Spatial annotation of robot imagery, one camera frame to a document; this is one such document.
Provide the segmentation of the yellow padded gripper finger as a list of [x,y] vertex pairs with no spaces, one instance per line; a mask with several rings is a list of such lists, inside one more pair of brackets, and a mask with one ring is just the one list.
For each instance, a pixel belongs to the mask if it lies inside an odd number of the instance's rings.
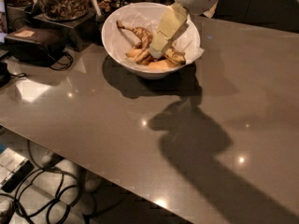
[[188,10],[181,3],[175,2],[165,9],[149,45],[149,53],[154,58],[158,59],[165,53],[173,38],[185,25],[187,17]]
[[212,18],[215,14],[216,8],[217,8],[217,4],[215,3],[209,10],[204,12],[204,15],[208,18]]

